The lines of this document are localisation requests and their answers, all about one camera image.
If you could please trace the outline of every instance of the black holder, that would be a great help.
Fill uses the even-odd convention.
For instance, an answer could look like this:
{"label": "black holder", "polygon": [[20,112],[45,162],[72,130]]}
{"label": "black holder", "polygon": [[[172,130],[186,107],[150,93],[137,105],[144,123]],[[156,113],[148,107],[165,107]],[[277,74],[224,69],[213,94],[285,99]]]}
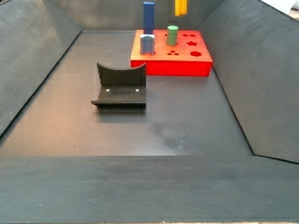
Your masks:
{"label": "black holder", "polygon": [[97,63],[100,90],[97,107],[145,107],[145,63],[132,69],[113,69]]}

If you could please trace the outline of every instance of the gray wall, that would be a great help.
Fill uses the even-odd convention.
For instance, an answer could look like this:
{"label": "gray wall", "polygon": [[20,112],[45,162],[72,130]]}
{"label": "gray wall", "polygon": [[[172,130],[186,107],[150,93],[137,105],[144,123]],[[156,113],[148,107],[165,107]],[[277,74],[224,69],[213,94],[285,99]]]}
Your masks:
{"label": "gray wall", "polygon": [[297,22],[257,0],[225,0],[200,29],[253,152],[299,163]]}
{"label": "gray wall", "polygon": [[[82,30],[136,30],[142,28],[144,0],[53,0],[65,10]],[[154,28],[177,24],[181,29],[194,29],[222,0],[189,0],[185,17],[173,16],[173,0],[152,0]]]}
{"label": "gray wall", "polygon": [[65,53],[80,28],[52,1],[0,4],[0,135]]}

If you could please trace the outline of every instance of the green peg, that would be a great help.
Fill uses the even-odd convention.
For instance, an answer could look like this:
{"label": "green peg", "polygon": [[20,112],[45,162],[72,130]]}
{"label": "green peg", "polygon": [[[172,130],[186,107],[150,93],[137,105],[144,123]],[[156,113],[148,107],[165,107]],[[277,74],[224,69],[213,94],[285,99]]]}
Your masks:
{"label": "green peg", "polygon": [[166,29],[168,29],[166,45],[168,46],[174,46],[176,45],[176,41],[177,41],[178,27],[176,25],[169,25],[166,27]]}

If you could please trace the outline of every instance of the red pegboard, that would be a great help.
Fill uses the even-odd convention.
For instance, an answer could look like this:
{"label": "red pegboard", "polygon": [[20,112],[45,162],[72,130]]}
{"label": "red pegboard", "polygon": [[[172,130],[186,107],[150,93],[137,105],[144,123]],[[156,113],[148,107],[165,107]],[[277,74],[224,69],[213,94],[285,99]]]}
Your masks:
{"label": "red pegboard", "polygon": [[198,31],[178,31],[177,45],[166,45],[166,30],[154,30],[154,54],[140,54],[140,34],[134,32],[130,67],[146,64],[146,74],[209,76],[212,59]]}

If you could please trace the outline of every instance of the plastic toy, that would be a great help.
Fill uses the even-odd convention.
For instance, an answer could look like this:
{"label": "plastic toy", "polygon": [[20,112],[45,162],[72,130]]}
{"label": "plastic toy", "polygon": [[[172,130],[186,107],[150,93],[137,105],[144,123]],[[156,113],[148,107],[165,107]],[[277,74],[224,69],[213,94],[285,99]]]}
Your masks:
{"label": "plastic toy", "polygon": [[174,11],[176,17],[186,15],[188,12],[188,0],[174,0]]}
{"label": "plastic toy", "polygon": [[176,46],[178,27],[176,25],[169,25],[166,29],[166,45]]}
{"label": "plastic toy", "polygon": [[153,34],[141,34],[140,35],[140,53],[154,54],[154,35]]}
{"label": "plastic toy", "polygon": [[153,34],[154,29],[154,3],[144,2],[144,34]]}
{"label": "plastic toy", "polygon": [[154,54],[140,54],[140,35],[134,32],[130,67],[145,63],[150,75],[209,76],[212,59],[201,34],[197,31],[177,31],[176,45],[166,45],[166,30],[153,30]]}
{"label": "plastic toy", "polygon": [[[188,0],[174,0],[174,15],[185,15]],[[150,75],[209,76],[212,59],[197,31],[178,31],[174,25],[168,30],[153,30],[154,3],[144,2],[144,30],[134,32],[130,67],[145,63]]]}

